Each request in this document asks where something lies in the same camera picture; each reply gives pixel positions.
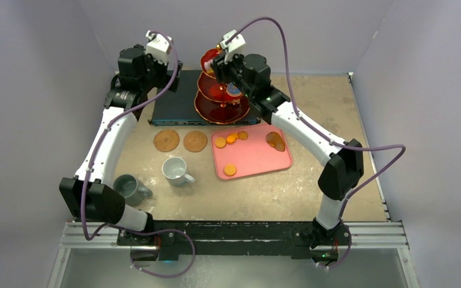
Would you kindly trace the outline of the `pink serving tray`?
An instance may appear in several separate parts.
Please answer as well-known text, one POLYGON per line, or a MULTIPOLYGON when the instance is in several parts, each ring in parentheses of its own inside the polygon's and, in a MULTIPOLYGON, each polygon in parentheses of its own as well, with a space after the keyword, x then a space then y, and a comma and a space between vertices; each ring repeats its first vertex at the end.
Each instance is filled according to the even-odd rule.
POLYGON ((219 130, 210 136, 212 157, 216 175, 222 180, 242 178, 262 173, 285 170, 291 167, 293 159, 282 130, 268 124, 249 125, 244 127, 219 130), (216 137, 224 137, 229 134, 246 131, 249 134, 247 140, 237 140, 233 144, 227 144, 224 148, 214 145, 216 137), (278 132, 286 144, 285 152, 279 152, 270 147, 266 142, 266 135, 272 131, 278 132), (223 168, 227 164, 234 164, 237 172, 234 176, 226 176, 223 168))

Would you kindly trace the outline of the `red three-tier cake stand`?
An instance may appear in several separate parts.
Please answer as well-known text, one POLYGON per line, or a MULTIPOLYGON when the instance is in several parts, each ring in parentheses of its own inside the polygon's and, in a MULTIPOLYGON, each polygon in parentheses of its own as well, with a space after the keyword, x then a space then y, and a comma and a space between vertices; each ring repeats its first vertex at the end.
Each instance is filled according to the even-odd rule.
POLYGON ((218 83, 211 67, 206 63, 222 52, 219 45, 209 49, 200 59, 202 72, 197 80, 197 94, 194 107, 206 121, 218 124, 235 124, 249 112, 249 102, 245 96, 232 98, 226 93, 227 84, 218 83))

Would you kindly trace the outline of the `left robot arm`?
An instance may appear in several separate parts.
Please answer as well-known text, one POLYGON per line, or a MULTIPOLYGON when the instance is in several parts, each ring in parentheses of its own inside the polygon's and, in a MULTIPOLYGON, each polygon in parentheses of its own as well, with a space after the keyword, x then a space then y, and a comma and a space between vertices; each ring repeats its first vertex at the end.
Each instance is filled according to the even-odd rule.
POLYGON ((119 71, 106 95, 97 135, 74 176, 62 178, 59 184, 72 216, 81 220, 87 240, 93 238, 87 228, 89 221, 129 230, 139 245, 154 240, 152 215, 127 204, 112 184, 126 138, 138 123, 142 109, 152 103, 148 98, 150 90, 157 88, 158 95, 162 95, 177 89, 182 63, 176 59, 174 69, 167 69, 169 54, 175 53, 172 45, 162 40, 159 44, 137 44, 119 54, 119 71))

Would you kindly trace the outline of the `round biscuit tray corner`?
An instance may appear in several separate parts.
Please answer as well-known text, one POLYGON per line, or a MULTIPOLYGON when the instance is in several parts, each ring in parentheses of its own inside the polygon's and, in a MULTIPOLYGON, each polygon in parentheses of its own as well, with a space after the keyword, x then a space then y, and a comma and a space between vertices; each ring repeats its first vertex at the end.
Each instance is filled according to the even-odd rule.
POLYGON ((237 167, 234 164, 227 164, 224 166, 223 172, 226 176, 234 176, 237 172, 237 167))

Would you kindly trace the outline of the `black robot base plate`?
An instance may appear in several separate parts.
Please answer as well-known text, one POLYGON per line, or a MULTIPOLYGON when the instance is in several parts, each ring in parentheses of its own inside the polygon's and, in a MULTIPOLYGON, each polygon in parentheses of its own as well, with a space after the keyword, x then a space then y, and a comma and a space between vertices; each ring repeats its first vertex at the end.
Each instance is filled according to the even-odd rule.
POLYGON ((155 220, 155 235, 120 232, 119 246, 149 248, 159 260, 180 255, 289 256, 335 263, 339 248, 349 248, 351 233, 338 224, 325 230, 315 221, 155 220))

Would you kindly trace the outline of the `blue frosted donut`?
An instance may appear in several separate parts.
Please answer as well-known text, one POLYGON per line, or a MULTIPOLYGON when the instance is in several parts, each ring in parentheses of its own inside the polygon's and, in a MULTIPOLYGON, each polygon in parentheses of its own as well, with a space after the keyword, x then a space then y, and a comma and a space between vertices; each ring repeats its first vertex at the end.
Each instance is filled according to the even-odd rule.
POLYGON ((227 84, 226 93, 232 98, 240 98, 242 96, 242 92, 233 83, 227 84))

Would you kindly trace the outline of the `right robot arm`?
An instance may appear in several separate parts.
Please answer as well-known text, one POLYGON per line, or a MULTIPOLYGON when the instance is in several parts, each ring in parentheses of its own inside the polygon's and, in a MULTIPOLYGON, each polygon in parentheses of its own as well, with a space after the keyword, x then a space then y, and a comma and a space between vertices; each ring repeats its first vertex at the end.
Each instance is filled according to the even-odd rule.
POLYGON ((327 244, 337 235, 345 197, 364 175, 362 145, 346 141, 306 116, 271 83, 271 69, 262 55, 236 54, 230 61, 224 52, 203 63, 218 83, 233 84, 249 101, 251 110, 266 123, 281 129, 306 148, 322 165, 318 186, 323 193, 315 217, 314 239, 327 244))

